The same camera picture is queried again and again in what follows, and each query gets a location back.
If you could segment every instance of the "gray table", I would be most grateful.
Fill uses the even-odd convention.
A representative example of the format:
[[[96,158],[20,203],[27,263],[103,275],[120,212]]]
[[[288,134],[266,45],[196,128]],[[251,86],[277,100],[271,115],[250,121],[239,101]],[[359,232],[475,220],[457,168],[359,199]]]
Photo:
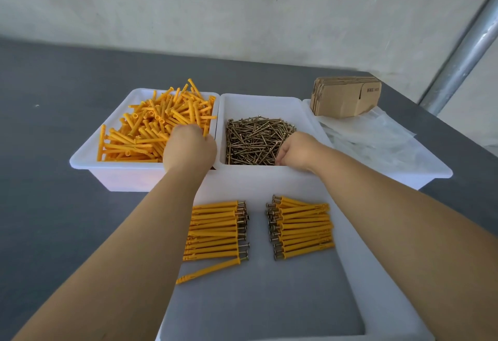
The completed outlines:
[[[143,198],[110,193],[68,162],[132,89],[193,77],[208,92],[304,99],[316,77],[349,74],[0,40],[0,340],[10,339]],[[379,106],[453,170],[422,192],[498,235],[498,158],[385,84]]]

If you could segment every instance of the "metal pipe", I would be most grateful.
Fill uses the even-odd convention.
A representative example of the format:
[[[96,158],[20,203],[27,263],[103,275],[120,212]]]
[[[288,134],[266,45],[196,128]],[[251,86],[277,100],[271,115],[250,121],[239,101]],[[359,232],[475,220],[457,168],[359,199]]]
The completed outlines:
[[[438,115],[498,36],[498,0],[487,0],[419,105]]]

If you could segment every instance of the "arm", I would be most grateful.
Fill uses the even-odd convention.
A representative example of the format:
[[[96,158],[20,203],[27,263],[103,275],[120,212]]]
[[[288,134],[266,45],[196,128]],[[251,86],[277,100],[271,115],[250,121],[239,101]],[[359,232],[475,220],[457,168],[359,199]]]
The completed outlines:
[[[182,263],[194,197],[215,156],[213,137],[204,139],[196,125],[176,127],[164,150],[165,176],[14,341],[154,340]]]
[[[436,338],[498,338],[496,237],[308,134],[290,136],[276,161],[320,177]]]

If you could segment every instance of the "cardboard box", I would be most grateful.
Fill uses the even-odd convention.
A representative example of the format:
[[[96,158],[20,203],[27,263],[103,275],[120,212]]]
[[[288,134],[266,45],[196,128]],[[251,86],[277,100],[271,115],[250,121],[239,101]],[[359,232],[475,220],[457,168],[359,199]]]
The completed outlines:
[[[374,76],[317,78],[310,107],[316,116],[345,118],[377,105],[382,82]]]

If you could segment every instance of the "pile of yellow anchors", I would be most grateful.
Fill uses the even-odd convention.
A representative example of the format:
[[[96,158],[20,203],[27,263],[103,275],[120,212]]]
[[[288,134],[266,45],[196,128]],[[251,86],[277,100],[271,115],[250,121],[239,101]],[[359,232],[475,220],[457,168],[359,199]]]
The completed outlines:
[[[275,260],[332,248],[329,204],[308,204],[287,197],[273,196],[266,204],[270,241]]]
[[[235,258],[184,275],[176,280],[176,284],[239,265],[241,260],[249,260],[247,250],[241,250],[249,248],[249,243],[239,244],[240,240],[246,240],[248,219],[244,201],[218,202],[192,207],[183,261],[231,256]]]

